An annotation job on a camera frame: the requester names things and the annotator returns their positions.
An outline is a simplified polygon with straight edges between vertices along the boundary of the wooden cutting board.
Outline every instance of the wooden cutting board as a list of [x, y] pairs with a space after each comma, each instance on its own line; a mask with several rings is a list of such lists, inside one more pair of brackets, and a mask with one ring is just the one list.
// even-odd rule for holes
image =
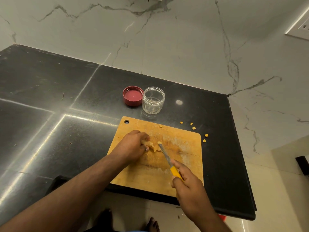
[[[112, 144], [110, 154], [121, 139], [132, 130], [146, 132], [153, 144], [161, 141], [171, 159], [187, 165], [203, 182], [201, 136], [198, 133], [155, 124], [131, 117], [122, 117]], [[162, 152], [149, 150], [136, 162], [122, 170], [111, 183], [153, 193], [176, 197], [171, 187], [172, 173]]]

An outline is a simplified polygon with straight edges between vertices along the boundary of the black countertop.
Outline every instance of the black countertop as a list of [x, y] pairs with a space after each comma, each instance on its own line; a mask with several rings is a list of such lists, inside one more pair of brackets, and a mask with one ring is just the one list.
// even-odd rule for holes
[[[161, 112], [150, 116], [141, 106], [126, 106], [122, 91], [130, 85], [161, 88]], [[195, 132], [208, 133], [202, 158], [212, 205], [221, 214], [255, 219], [227, 95], [13, 45], [0, 52], [0, 224], [43, 197], [58, 175], [73, 177], [104, 157], [122, 116], [189, 131], [193, 122]], [[109, 190], [145, 195], [113, 185]]]

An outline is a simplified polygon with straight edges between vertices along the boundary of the hand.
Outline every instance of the hand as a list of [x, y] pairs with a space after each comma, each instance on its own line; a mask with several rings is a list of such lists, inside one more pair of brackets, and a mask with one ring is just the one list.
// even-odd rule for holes
[[149, 141], [150, 137], [147, 133], [133, 130], [123, 137], [111, 154], [117, 153], [126, 158], [129, 163], [134, 162], [141, 157], [144, 152], [149, 150], [148, 146], [141, 145], [143, 139]]
[[180, 178], [173, 176], [172, 187], [176, 188], [176, 197], [186, 216], [200, 229], [207, 216], [219, 218], [211, 206], [202, 181], [186, 165], [173, 159], [171, 162], [179, 169], [184, 180], [183, 183]]

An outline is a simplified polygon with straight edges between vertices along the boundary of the jar lid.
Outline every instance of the jar lid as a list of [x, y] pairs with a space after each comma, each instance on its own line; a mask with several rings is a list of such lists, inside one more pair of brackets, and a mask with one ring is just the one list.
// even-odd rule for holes
[[143, 94], [144, 91], [140, 87], [128, 86], [122, 92], [123, 101], [131, 107], [139, 106], [141, 105]]

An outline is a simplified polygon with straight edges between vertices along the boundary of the marble wall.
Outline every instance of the marble wall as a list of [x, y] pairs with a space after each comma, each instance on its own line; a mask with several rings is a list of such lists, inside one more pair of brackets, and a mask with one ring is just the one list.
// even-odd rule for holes
[[284, 35], [308, 0], [0, 3], [7, 42], [231, 94], [246, 158], [309, 134], [309, 42]]

